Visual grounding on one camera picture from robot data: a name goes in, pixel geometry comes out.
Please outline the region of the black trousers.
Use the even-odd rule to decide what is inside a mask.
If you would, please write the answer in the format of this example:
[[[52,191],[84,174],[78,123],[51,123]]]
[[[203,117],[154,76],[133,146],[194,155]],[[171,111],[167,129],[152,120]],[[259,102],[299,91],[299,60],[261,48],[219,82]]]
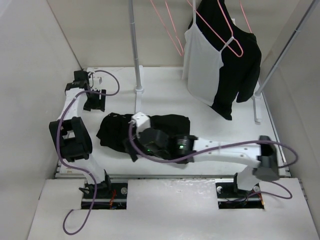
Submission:
[[[102,120],[96,134],[103,147],[117,152],[128,153],[133,161],[138,159],[137,151],[129,140],[129,121],[132,114],[111,112]],[[174,160],[192,153],[190,142],[182,145],[178,140],[187,140],[190,136],[191,122],[188,117],[177,114],[150,116],[150,127],[136,134],[132,128],[134,144],[144,154],[164,160]]]

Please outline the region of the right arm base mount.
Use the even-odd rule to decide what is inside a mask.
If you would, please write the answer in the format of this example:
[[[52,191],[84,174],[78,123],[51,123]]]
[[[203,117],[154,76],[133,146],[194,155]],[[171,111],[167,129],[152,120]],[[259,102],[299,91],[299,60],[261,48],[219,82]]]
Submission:
[[[264,209],[264,201],[259,183],[251,190],[238,189],[236,177],[215,181],[217,206],[220,210],[227,209]]]

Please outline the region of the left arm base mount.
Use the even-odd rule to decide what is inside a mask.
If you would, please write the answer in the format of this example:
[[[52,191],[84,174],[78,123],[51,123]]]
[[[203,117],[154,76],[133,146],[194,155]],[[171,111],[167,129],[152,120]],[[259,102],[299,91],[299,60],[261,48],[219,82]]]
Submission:
[[[94,200],[94,185],[85,183],[82,192],[81,209],[88,210]],[[127,208],[128,182],[113,181],[105,173],[105,181],[97,184],[93,210],[125,210]]]

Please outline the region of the pink wire hanger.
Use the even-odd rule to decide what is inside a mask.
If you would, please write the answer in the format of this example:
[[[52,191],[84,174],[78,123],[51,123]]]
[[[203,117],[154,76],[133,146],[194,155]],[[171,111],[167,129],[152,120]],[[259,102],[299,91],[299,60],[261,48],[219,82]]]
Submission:
[[[167,14],[168,14],[169,19],[170,19],[170,23],[171,23],[171,26],[172,26],[172,30],[173,30],[173,32],[174,32],[174,37],[171,35],[168,27],[166,26],[163,18],[161,17],[161,15],[160,15],[160,13],[159,13],[159,11],[158,11],[158,9],[157,9],[154,1],[153,1],[153,0],[150,0],[150,3],[151,3],[151,5],[152,5],[152,7],[153,7],[153,9],[154,9],[157,17],[159,18],[161,24],[163,25],[163,27],[164,27],[167,35],[169,36],[171,42],[173,43],[176,51],[178,52],[178,54],[179,54],[181,57],[183,57],[184,54],[185,54],[184,48],[183,48],[183,45],[182,45],[182,43],[181,43],[181,40],[180,40],[180,38],[179,38],[179,36],[178,36],[177,29],[176,29],[176,26],[175,26],[175,22],[174,22],[174,19],[173,19],[173,17],[172,17],[171,10],[170,10],[170,8],[169,8],[168,2],[165,0],[165,1],[164,1],[164,4],[165,4],[165,8],[166,8]]]

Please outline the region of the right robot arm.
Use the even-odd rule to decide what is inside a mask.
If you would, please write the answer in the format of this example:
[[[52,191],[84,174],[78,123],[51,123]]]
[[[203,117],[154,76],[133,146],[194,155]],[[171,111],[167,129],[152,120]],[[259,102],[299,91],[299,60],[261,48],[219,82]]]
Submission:
[[[258,140],[222,144],[194,135],[169,136],[149,127],[138,136],[130,135],[124,149],[133,162],[142,156],[156,163],[186,165],[200,162],[223,162],[244,165],[233,177],[231,191],[243,197],[260,182],[279,180],[279,166],[275,142],[266,135]]]

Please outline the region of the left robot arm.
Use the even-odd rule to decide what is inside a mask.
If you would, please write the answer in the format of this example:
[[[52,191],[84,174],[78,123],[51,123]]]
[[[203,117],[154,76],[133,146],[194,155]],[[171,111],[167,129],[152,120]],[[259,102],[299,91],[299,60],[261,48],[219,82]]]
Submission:
[[[56,121],[49,123],[49,131],[61,164],[86,177],[87,183],[80,190],[105,199],[112,192],[110,177],[92,155],[92,139],[81,114],[91,110],[104,112],[107,92],[91,88],[88,72],[76,70],[73,75],[73,82],[65,87],[63,110]]]

